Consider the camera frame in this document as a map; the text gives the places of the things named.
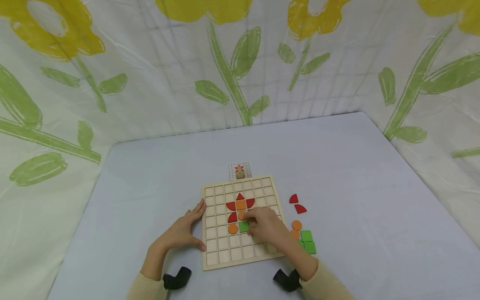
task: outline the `red triangle piece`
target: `red triangle piece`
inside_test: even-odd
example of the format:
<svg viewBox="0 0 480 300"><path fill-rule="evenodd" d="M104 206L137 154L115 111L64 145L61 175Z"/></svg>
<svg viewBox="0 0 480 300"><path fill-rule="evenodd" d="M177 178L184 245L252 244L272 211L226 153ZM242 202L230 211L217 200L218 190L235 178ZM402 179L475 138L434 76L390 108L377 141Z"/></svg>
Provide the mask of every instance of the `red triangle piece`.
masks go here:
<svg viewBox="0 0 480 300"><path fill-rule="evenodd" d="M233 223L237 221L237 213L231 213L228 216L228 223Z"/></svg>
<svg viewBox="0 0 480 300"><path fill-rule="evenodd" d="M297 210L297 214L303 214L307 212L307 209L300 204L295 204L295 209Z"/></svg>
<svg viewBox="0 0 480 300"><path fill-rule="evenodd" d="M255 198L247 199L247 208L250 208L255 203Z"/></svg>
<svg viewBox="0 0 480 300"><path fill-rule="evenodd" d="M298 203L298 202L299 202L299 198L297 197L297 194L293 194L290 197L290 202L289 203Z"/></svg>
<svg viewBox="0 0 480 300"><path fill-rule="evenodd" d="M227 203L225 203L225 205L227 206L227 208L228 208L229 210L232 210L232 211L235 211L235 210L236 210L236 208L235 208L235 202L227 202Z"/></svg>

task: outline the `child's right hand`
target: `child's right hand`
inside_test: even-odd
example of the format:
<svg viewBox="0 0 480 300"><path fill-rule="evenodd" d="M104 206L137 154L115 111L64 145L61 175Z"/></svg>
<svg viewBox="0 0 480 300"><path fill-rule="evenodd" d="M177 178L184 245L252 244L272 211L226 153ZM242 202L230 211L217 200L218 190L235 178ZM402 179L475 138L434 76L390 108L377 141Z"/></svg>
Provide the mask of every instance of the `child's right hand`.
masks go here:
<svg viewBox="0 0 480 300"><path fill-rule="evenodd" d="M243 219L250 218L256 219L257 224L253 224L250 229L248 229L249 235L254 235L258 239L272 244L281 251L292 242L296 244L290 231L271 208L255 207L243 215Z"/></svg>

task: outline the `wooden grid board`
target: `wooden grid board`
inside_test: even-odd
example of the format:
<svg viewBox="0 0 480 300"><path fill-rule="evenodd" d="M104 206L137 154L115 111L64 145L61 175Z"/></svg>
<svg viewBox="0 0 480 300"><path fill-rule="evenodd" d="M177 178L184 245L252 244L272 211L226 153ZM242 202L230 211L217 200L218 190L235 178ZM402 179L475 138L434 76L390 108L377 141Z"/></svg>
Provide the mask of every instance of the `wooden grid board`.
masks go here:
<svg viewBox="0 0 480 300"><path fill-rule="evenodd" d="M274 246L247 235L245 223L240 226L242 221L238 218L235 222L228 222L231 214L237 214L243 210L236 209L234 211L227 207L227 203L230 203L230 207L231 202L237 204L236 199L239 193L245 199L255 199L250 208L268 206L286 224L271 176L265 175L203 186L202 197L207 205L202 217L202 240L207 248L202 255L204 271L283 256ZM237 225L238 231L235 234L229 233L228 225L230 224Z"/></svg>

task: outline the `beige sleeve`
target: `beige sleeve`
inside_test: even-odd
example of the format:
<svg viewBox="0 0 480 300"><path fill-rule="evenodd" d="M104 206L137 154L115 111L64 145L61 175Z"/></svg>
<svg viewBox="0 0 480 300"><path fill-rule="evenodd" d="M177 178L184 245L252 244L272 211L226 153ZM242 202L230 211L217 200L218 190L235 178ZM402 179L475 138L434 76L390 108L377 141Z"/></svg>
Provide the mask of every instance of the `beige sleeve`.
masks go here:
<svg viewBox="0 0 480 300"><path fill-rule="evenodd" d="M300 279L302 292L311 300L355 300L342 282L317 259L317 272L309 281Z"/></svg>
<svg viewBox="0 0 480 300"><path fill-rule="evenodd" d="M163 287L163 280L151 280L138 273L127 294L126 300L165 300L168 291Z"/></svg>

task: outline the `green square piece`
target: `green square piece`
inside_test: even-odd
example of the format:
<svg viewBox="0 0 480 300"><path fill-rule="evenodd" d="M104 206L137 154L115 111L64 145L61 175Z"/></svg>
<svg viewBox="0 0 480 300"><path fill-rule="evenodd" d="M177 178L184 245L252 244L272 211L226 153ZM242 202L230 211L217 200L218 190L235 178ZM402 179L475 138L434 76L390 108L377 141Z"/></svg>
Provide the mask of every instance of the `green square piece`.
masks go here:
<svg viewBox="0 0 480 300"><path fill-rule="evenodd" d="M245 232L248 230L248 228L250 228L250 225L248 225L248 221L241 221L239 223L239 228L240 228L240 232Z"/></svg>
<svg viewBox="0 0 480 300"><path fill-rule="evenodd" d="M312 232L310 230L300 231L302 241L313 241Z"/></svg>
<svg viewBox="0 0 480 300"><path fill-rule="evenodd" d="M305 245L305 250L310 254L316 254L317 249L315 248L315 242L306 241L303 243Z"/></svg>

